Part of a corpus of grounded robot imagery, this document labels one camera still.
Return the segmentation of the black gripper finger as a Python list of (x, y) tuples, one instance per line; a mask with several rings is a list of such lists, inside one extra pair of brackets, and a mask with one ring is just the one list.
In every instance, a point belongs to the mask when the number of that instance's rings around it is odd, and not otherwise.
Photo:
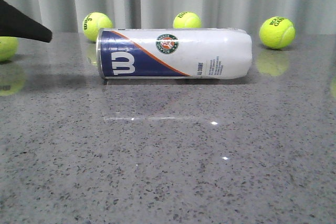
[(1, 36), (50, 42), (53, 34), (42, 24), (1, 0)]

